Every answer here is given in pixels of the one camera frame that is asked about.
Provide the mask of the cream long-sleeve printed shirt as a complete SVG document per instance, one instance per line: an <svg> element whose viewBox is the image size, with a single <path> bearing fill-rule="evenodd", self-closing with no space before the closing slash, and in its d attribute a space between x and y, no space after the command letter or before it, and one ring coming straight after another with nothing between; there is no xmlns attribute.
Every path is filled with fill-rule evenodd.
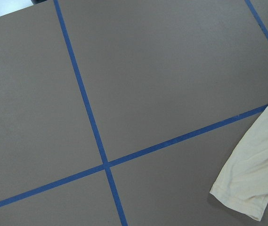
<svg viewBox="0 0 268 226"><path fill-rule="evenodd" d="M231 153L210 194L226 207L261 221L268 204L268 106Z"/></svg>

